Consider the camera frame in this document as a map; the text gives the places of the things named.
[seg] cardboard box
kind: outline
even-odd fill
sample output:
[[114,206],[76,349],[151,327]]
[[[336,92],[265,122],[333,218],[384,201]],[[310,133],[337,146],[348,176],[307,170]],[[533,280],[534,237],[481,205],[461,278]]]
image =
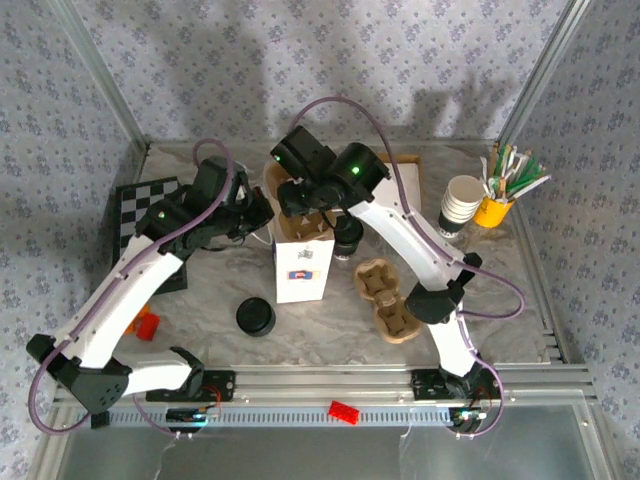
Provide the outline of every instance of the cardboard box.
[[[322,300],[333,256],[333,230],[319,213],[295,218],[282,214],[277,190],[290,178],[277,162],[265,165],[265,196],[275,213],[267,228],[274,239],[276,302]],[[335,222],[333,213],[327,212],[327,217]]]
[[[419,155],[395,154],[396,162],[400,170],[400,176],[404,183],[404,190],[407,194],[409,204],[417,211],[422,211],[422,199],[424,196],[424,178],[422,177],[422,162]],[[378,158],[382,160],[391,172],[391,178],[396,179],[391,168],[389,155],[378,153]]]

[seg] black cylinder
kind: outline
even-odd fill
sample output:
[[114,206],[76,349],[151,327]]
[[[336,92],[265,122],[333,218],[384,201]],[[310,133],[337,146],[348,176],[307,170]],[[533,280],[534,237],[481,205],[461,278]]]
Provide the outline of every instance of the black cylinder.
[[358,244],[364,236],[364,227],[357,218],[340,215],[336,219],[333,234],[336,239],[333,254],[340,259],[347,259],[356,253]]
[[236,311],[240,329],[252,337],[264,337],[276,324],[276,313],[269,302],[260,297],[247,298]]

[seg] floral wallpaper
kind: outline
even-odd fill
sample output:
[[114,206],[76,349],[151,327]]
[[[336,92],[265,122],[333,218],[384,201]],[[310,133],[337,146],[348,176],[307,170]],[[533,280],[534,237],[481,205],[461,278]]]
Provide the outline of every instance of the floral wallpaper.
[[[152,140],[280,137],[343,94],[392,138],[496,138],[566,0],[74,0]],[[309,116],[364,138],[345,106]]]
[[518,144],[554,175],[526,202],[551,294],[640,478],[640,4],[595,2]]
[[[39,439],[26,342],[64,324],[106,273],[109,192],[140,157],[46,2],[0,12],[0,478],[21,479]],[[45,418],[52,387],[38,396]]]

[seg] yellow cup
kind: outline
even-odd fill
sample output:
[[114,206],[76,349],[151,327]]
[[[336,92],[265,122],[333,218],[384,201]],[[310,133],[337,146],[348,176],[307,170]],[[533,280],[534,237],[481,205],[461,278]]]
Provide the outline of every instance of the yellow cup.
[[473,219],[481,227],[494,228],[502,223],[514,202],[500,203],[484,197]]

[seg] stacked paper cups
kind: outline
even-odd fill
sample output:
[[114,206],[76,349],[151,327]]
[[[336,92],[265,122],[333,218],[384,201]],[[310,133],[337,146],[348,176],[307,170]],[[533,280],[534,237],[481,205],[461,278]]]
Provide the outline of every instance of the stacked paper cups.
[[485,191],[477,178],[469,175],[454,177],[440,205],[438,232],[446,238],[454,238],[482,203]]

